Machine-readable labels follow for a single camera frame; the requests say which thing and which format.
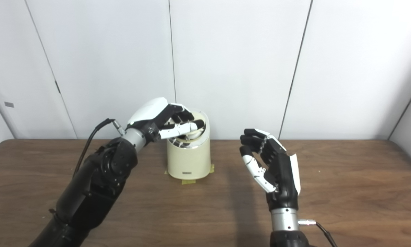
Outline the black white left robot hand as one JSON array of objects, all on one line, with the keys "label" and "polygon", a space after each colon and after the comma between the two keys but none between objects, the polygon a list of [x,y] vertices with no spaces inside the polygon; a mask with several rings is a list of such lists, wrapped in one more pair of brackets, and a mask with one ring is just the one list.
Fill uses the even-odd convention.
[{"label": "black white left robot hand", "polygon": [[164,97],[154,98],[138,109],[128,121],[123,138],[131,143],[141,140],[145,145],[161,139],[188,136],[206,126],[195,119],[184,105],[169,103]]}]

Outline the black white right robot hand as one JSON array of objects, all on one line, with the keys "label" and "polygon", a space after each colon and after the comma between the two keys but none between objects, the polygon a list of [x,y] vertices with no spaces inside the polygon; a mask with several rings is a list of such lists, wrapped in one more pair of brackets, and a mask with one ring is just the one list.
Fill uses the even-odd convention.
[{"label": "black white right robot hand", "polygon": [[297,155],[288,155],[275,136],[255,128],[244,129],[240,142],[240,155],[252,178],[265,191],[269,210],[297,211],[301,191]]}]

